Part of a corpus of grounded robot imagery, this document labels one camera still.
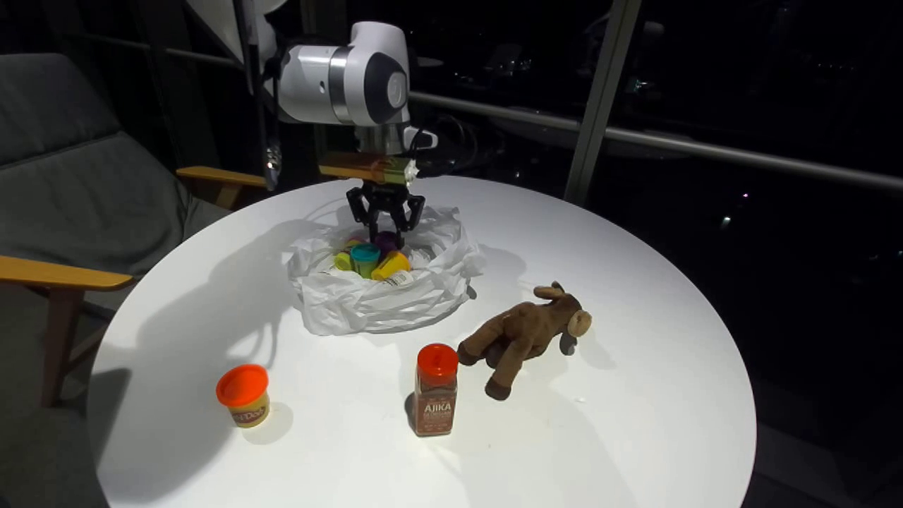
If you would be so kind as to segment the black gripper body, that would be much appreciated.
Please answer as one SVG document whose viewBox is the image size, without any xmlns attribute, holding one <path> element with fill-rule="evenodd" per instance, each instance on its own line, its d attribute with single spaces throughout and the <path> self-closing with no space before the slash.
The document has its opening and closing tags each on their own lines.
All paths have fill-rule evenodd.
<svg viewBox="0 0 903 508">
<path fill-rule="evenodd" d="M 361 190 L 364 190 L 364 205 L 372 209 L 377 219 L 381 213 L 386 213 L 393 219 L 393 205 L 401 196 L 412 196 L 406 185 L 372 185 L 372 182 L 364 182 Z"/>
</svg>

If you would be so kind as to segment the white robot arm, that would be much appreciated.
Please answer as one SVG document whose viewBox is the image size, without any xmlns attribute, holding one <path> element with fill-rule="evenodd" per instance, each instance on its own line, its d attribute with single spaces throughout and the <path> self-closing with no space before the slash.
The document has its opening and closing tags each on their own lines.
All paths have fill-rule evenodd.
<svg viewBox="0 0 903 508">
<path fill-rule="evenodd" d="M 399 27 L 360 20 L 344 45 L 300 45 L 286 42 L 274 27 L 289 0 L 187 0 L 187 7 L 243 68 L 258 106 L 268 186 L 282 175 L 276 125 L 353 127 L 360 157 L 377 162 L 415 147 L 409 52 Z"/>
</svg>

